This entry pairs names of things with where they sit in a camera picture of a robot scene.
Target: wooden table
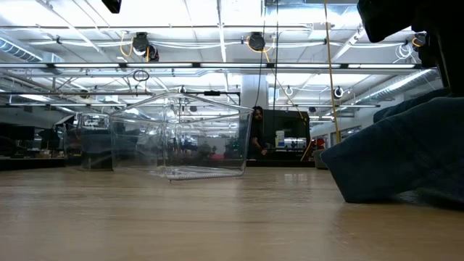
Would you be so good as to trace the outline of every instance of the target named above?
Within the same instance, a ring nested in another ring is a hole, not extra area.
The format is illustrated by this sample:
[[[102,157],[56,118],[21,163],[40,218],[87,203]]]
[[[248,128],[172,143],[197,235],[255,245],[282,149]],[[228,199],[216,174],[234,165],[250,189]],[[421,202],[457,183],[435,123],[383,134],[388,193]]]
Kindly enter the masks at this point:
[[[330,173],[248,168],[168,181],[2,172],[1,260],[462,260],[464,213],[346,204]]]

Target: person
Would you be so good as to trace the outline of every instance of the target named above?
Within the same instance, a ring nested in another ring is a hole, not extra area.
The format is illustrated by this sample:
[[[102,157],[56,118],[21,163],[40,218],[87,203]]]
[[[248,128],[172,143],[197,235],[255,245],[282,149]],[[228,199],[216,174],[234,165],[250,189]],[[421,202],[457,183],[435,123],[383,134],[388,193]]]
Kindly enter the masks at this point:
[[[249,137],[250,156],[265,156],[268,151],[262,147],[262,107],[256,106],[253,109],[252,129]]]

